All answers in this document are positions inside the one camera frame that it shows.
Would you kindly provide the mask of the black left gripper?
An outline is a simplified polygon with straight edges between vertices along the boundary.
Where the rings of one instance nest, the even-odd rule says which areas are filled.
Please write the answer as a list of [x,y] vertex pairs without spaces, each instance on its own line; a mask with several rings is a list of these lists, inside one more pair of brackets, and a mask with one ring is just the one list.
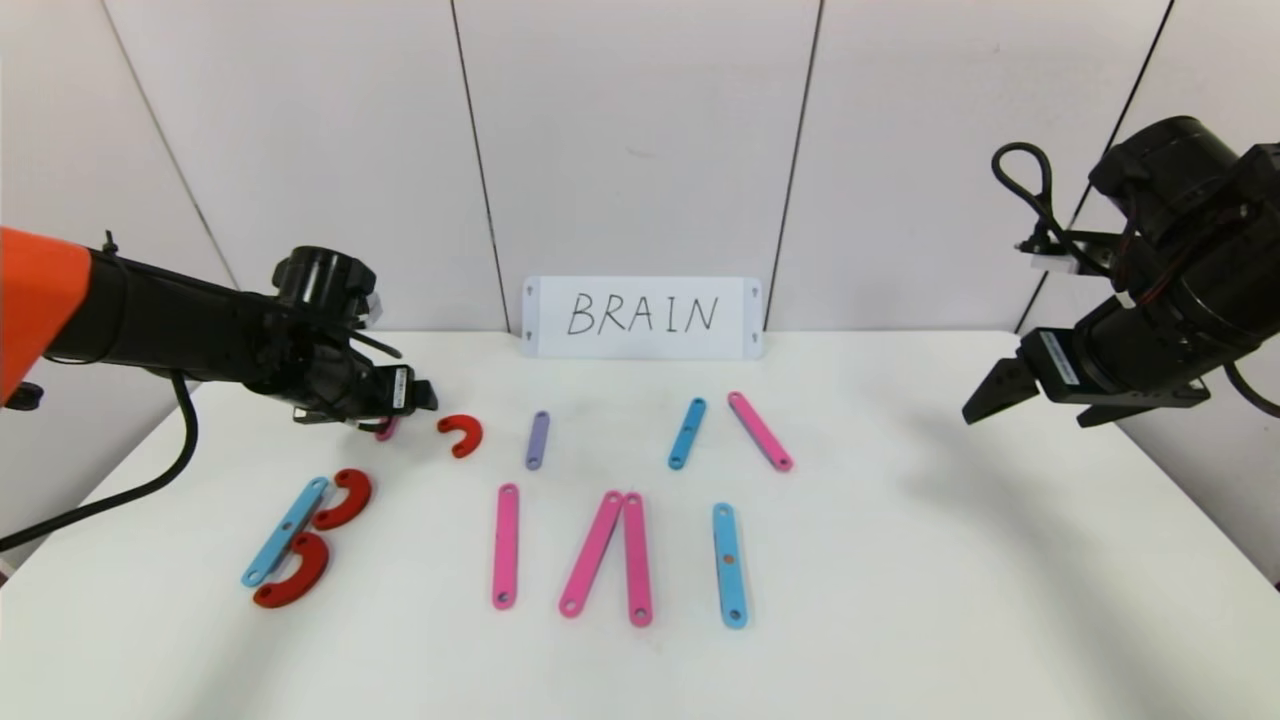
[[416,379],[407,365],[358,370],[351,389],[352,418],[406,416],[415,410],[436,411],[439,400],[430,380]]

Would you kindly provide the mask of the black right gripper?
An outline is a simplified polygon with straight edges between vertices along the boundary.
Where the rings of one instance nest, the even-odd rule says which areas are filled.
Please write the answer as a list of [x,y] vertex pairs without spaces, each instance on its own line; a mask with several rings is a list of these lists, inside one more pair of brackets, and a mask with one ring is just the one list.
[[[1196,404],[1198,380],[1151,324],[1147,313],[1103,301],[1071,328],[1041,327],[1024,336],[1019,357],[1000,359],[963,406],[968,425],[1039,392],[1057,404]],[[1092,405],[1076,416],[1094,428],[1148,413],[1149,405]]]

